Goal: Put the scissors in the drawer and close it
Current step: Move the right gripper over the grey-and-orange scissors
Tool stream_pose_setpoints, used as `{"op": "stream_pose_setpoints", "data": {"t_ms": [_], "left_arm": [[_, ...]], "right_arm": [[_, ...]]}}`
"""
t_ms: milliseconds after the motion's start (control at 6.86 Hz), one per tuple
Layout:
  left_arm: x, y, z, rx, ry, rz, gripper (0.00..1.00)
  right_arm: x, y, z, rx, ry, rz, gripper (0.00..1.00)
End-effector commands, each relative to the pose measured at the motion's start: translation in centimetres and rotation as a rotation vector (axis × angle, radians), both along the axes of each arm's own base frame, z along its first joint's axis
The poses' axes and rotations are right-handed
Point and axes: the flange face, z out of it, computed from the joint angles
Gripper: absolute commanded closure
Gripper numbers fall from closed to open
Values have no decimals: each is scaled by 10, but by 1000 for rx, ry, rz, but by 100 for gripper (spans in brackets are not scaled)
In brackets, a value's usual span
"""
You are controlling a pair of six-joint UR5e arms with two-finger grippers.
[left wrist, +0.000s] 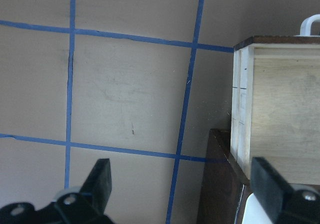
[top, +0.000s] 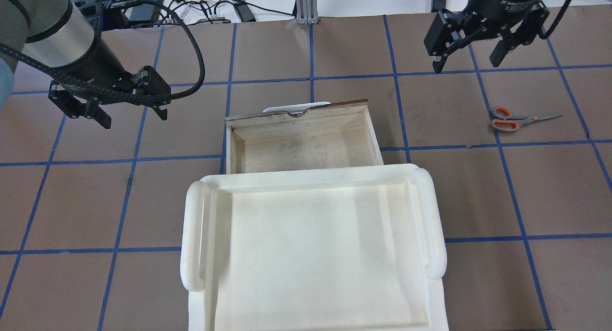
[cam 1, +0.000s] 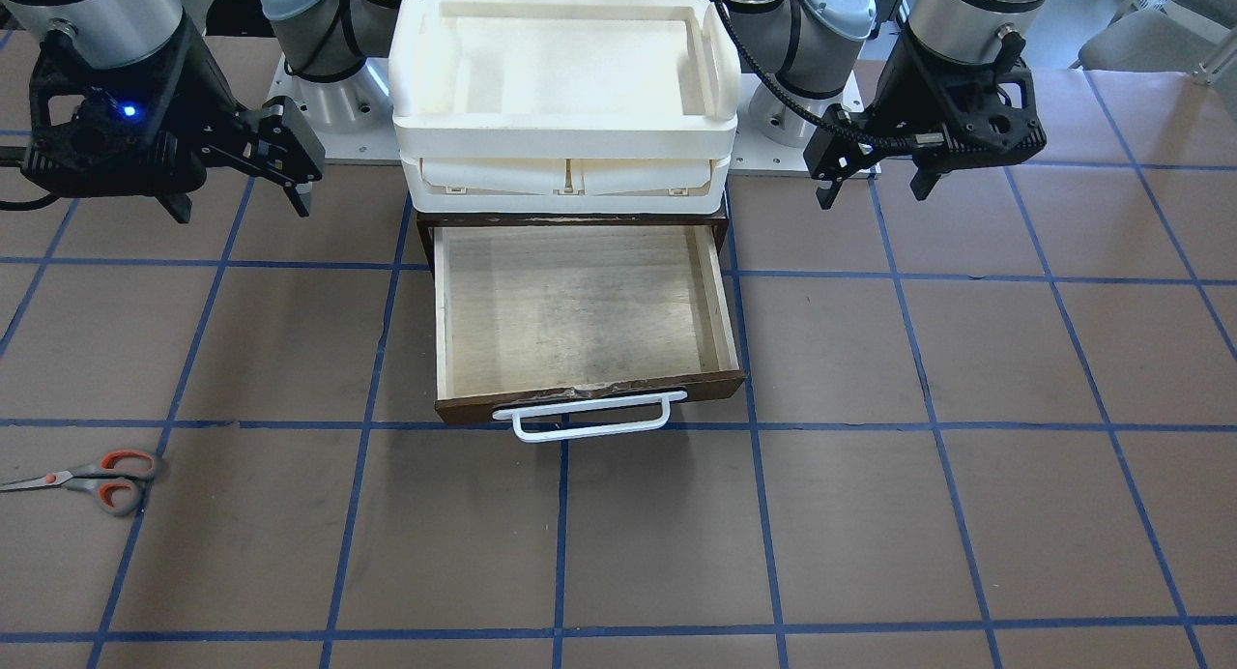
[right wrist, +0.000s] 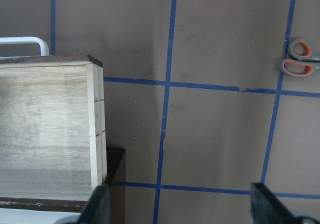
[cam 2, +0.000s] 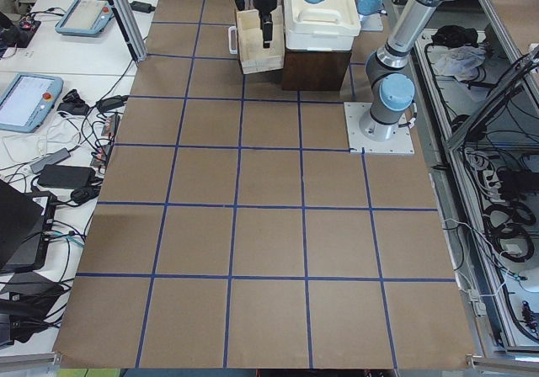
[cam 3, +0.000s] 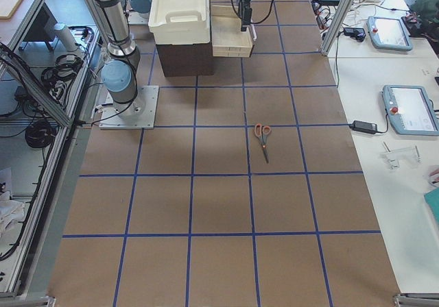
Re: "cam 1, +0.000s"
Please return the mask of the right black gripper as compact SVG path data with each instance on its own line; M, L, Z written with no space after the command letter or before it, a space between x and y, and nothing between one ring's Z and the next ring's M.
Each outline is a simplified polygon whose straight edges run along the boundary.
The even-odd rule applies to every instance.
M189 224L190 193L209 168L228 167L271 181L310 216L327 150L291 98L257 109L238 101L190 21L148 57L109 70L88 66L71 25L56 21L28 96L21 172L53 195L147 195Z

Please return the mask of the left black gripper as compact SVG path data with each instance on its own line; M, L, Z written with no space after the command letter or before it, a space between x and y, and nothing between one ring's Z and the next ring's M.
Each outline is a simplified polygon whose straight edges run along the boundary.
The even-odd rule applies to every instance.
M823 211L842 183L880 160L910 157L910 193L925 202L943 177L969 168L1018 164L1047 148L1033 75L1021 52L1021 30L995 32L990 64L959 64L936 54L905 28L863 111L834 104L823 114L804 161L818 181Z

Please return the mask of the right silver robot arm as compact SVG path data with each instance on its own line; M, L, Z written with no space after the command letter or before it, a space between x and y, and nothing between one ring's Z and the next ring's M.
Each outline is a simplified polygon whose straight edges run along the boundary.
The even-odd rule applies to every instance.
M374 61L388 56L402 1L213 0L205 30L278 40L293 82L292 95L247 106L182 0L2 0L40 45L31 134L2 148L2 164L43 189L2 210L143 195L188 223L209 169L233 168L308 216L327 169L323 136L390 115Z

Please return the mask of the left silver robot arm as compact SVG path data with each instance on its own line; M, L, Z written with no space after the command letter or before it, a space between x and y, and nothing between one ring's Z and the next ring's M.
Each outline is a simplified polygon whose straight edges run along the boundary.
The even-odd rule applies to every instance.
M1025 30L1047 0L915 0L865 109L842 105L877 25L876 0L710 0L760 79L760 131L800 148L819 205L892 157L910 157L925 199L959 169L1021 164L1047 148Z

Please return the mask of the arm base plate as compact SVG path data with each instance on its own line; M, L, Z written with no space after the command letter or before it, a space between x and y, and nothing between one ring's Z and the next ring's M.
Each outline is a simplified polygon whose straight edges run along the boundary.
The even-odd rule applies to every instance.
M803 151L816 127L769 96L753 73L741 75L737 117L731 176L810 176Z
M270 96L296 101L327 150L328 162L400 164L386 58L367 58L357 74L334 83L292 77L280 62Z

